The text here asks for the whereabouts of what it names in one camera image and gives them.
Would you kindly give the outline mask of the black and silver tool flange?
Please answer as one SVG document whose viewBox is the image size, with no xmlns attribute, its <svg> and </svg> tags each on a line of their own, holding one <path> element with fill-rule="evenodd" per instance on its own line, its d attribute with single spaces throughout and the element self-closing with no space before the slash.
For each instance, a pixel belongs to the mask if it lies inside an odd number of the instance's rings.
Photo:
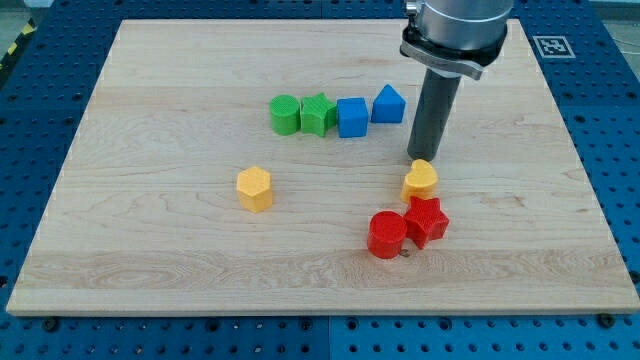
<svg viewBox="0 0 640 360">
<path fill-rule="evenodd" d="M 467 76 L 479 80 L 487 66 L 499 56 L 508 33 L 503 23 L 499 37 L 485 47 L 461 50 L 439 45 L 424 37 L 420 32 L 415 16 L 410 16 L 408 25 L 402 32 L 399 51 L 402 56 L 412 58 L 419 63 L 440 72 L 452 73 L 453 77 Z"/>
</svg>

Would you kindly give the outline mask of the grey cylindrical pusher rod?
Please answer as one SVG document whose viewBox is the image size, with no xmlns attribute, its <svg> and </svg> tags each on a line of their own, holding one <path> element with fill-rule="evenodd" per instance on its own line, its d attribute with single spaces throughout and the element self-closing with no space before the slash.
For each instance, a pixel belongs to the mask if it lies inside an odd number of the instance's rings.
<svg viewBox="0 0 640 360">
<path fill-rule="evenodd" d="M 432 161 L 436 157 L 459 83 L 459 76 L 426 71 L 407 146 L 412 159 Z"/>
</svg>

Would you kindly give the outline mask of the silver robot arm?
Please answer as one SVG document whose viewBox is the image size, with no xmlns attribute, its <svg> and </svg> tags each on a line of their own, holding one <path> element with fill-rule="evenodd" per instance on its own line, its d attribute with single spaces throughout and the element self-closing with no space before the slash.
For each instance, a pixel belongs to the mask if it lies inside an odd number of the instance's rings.
<svg viewBox="0 0 640 360">
<path fill-rule="evenodd" d="M 414 0 L 400 53 L 426 66 L 407 146 L 412 159 L 436 157 L 461 78 L 481 78 L 502 49 L 512 0 Z"/>
</svg>

